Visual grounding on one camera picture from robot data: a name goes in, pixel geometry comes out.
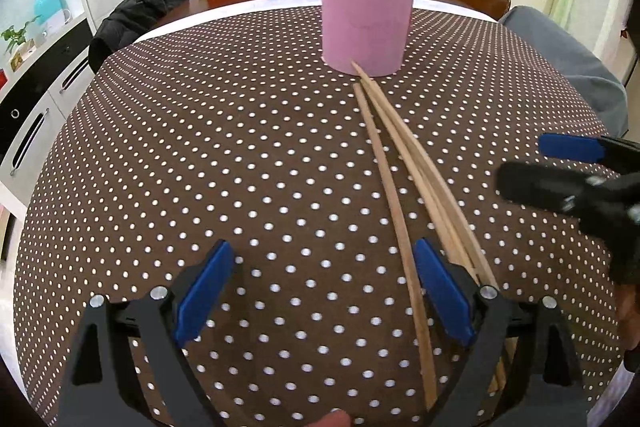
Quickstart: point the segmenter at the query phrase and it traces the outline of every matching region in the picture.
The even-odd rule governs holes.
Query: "finger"
[[[638,288],[635,285],[614,286],[618,336],[623,349],[635,349],[640,344],[640,307]]]
[[[306,427],[351,427],[351,417],[343,410],[337,410]]]

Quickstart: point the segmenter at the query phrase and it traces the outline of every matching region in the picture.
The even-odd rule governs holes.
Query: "black jacket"
[[[89,65],[97,73],[116,51],[133,44],[186,0],[124,0],[102,21],[89,45]]]

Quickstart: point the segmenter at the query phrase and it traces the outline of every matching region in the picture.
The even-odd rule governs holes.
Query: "blue gripper pad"
[[[597,138],[570,134],[541,134],[538,150],[548,158],[583,163],[600,163],[606,151]]]
[[[420,283],[436,308],[445,331],[463,346],[468,346],[476,335],[469,303],[442,263],[440,254],[421,239],[415,243],[414,259]]]
[[[177,309],[174,340],[178,347],[195,339],[234,267],[234,251],[225,241],[204,266]]]

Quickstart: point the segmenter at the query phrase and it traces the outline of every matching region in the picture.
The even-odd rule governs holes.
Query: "potted plant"
[[[24,55],[28,51],[27,49],[25,49],[27,47],[26,46],[27,39],[25,35],[27,33],[27,27],[29,26],[29,24],[33,23],[35,20],[36,18],[33,18],[30,21],[25,22],[24,27],[21,30],[16,30],[15,27],[12,25],[9,28],[5,29],[0,34],[0,36],[2,36],[2,38],[9,43],[5,53],[8,52],[10,55],[12,55],[15,47],[19,46],[18,53],[16,54],[17,56],[11,59],[11,65],[14,71],[17,70],[17,68],[22,63],[21,55]]]

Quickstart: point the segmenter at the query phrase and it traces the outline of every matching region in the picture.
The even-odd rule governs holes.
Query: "white table edge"
[[[155,30],[151,30],[149,33],[142,35],[136,42],[142,42],[155,37],[161,37],[170,33],[175,33],[180,30],[197,26],[205,22],[225,19],[227,17],[233,17],[235,15],[242,15],[245,13],[262,12],[267,10],[280,10],[285,8],[297,8],[303,6],[321,6],[322,0],[254,0],[239,2],[231,4],[229,6],[221,6],[220,8],[213,8],[206,12],[196,13],[180,19]],[[414,0],[414,8],[418,10],[432,10],[436,12],[451,13],[455,15],[462,15],[465,17],[471,17],[473,19],[479,19],[488,22],[495,22],[494,19],[485,15],[484,13],[471,10],[455,4],[449,4],[441,1],[434,0]]]

